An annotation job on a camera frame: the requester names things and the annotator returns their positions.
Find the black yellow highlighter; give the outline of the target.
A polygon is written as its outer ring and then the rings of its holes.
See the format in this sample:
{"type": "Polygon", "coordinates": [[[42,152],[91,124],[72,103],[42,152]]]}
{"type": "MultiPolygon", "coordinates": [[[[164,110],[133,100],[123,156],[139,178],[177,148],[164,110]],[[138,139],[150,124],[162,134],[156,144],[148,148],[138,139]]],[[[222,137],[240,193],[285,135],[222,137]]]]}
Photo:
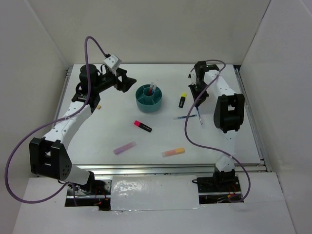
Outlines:
{"type": "Polygon", "coordinates": [[[178,105],[179,108],[183,108],[186,97],[187,97],[187,93],[182,93],[180,100],[179,100],[179,105],[178,105]]]}

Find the blue clear pen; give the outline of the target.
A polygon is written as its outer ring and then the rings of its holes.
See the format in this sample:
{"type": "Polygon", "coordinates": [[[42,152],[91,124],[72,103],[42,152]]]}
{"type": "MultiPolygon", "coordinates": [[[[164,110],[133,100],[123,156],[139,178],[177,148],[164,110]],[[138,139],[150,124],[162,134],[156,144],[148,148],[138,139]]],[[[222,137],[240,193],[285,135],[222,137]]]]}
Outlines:
{"type": "Polygon", "coordinates": [[[187,117],[196,117],[197,114],[189,115],[189,116],[179,116],[179,117],[174,117],[173,120],[179,120],[179,119],[186,119],[187,117]]]}

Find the purple pink highlighter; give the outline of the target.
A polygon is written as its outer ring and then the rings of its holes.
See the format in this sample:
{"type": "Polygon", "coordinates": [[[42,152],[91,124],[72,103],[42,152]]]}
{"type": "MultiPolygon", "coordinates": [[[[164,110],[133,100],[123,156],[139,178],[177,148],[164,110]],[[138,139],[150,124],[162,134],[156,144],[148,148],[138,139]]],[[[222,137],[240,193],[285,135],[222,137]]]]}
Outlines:
{"type": "Polygon", "coordinates": [[[132,141],[132,142],[130,142],[128,144],[125,144],[123,146],[120,146],[120,147],[114,149],[113,152],[114,152],[115,155],[119,155],[119,154],[121,154],[121,153],[123,153],[125,151],[128,151],[129,149],[135,147],[136,145],[137,145],[136,142],[132,141]]]}

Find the orange highlighter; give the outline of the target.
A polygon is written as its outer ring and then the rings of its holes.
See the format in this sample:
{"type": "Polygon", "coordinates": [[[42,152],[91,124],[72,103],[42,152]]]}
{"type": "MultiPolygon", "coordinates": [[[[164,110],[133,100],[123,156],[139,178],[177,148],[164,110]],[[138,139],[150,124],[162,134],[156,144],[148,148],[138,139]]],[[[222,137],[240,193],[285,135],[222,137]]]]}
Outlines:
{"type": "Polygon", "coordinates": [[[184,148],[177,148],[177,149],[162,152],[161,155],[162,157],[169,157],[169,156],[175,156],[175,155],[179,155],[183,153],[185,153],[184,148]]]}

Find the blue capped gel pen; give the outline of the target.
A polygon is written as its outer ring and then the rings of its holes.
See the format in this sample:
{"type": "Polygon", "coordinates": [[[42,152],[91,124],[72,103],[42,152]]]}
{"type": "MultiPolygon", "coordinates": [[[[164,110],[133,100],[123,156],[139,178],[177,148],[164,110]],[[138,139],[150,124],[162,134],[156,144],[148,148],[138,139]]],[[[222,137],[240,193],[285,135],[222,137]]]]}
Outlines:
{"type": "Polygon", "coordinates": [[[198,108],[198,107],[196,107],[196,111],[197,111],[197,115],[198,115],[200,124],[203,125],[203,120],[202,120],[202,117],[201,117],[201,114],[200,114],[200,111],[199,111],[199,108],[198,108]]]}

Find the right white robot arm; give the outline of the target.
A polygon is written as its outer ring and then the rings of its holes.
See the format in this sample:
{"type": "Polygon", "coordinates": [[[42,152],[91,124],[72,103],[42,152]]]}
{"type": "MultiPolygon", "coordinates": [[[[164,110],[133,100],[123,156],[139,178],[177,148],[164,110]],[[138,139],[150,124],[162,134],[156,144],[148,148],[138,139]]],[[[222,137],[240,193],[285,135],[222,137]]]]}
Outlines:
{"type": "Polygon", "coordinates": [[[228,149],[219,157],[213,174],[213,186],[218,191],[224,191],[235,180],[234,160],[232,158],[234,139],[244,121],[245,97],[235,92],[220,75],[223,68],[208,61],[198,61],[190,71],[188,78],[195,108],[209,97],[216,98],[213,121],[215,127],[221,131],[227,140],[228,149]]]}

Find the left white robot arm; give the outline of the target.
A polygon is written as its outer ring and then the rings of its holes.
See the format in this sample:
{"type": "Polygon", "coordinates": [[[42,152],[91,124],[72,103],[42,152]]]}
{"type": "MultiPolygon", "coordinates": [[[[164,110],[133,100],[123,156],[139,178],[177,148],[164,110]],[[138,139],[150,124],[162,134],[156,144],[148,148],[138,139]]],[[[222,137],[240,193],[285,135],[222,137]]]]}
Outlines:
{"type": "Polygon", "coordinates": [[[136,79],[128,77],[127,71],[122,68],[113,73],[107,65],[102,65],[101,70],[93,64],[82,66],[79,83],[63,120],[42,138],[35,137],[29,143],[31,172],[74,183],[84,194],[92,194],[97,184],[95,175],[72,164],[67,153],[68,146],[80,126],[97,108],[101,92],[115,87],[125,93],[135,83],[136,79]]]}

